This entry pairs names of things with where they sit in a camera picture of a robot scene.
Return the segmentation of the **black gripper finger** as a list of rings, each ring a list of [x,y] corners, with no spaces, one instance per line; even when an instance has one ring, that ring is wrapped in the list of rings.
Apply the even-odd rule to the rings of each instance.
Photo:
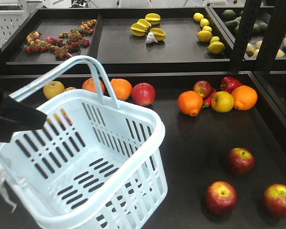
[[[19,131],[43,128],[47,115],[12,99],[0,89],[0,142],[8,143]]]

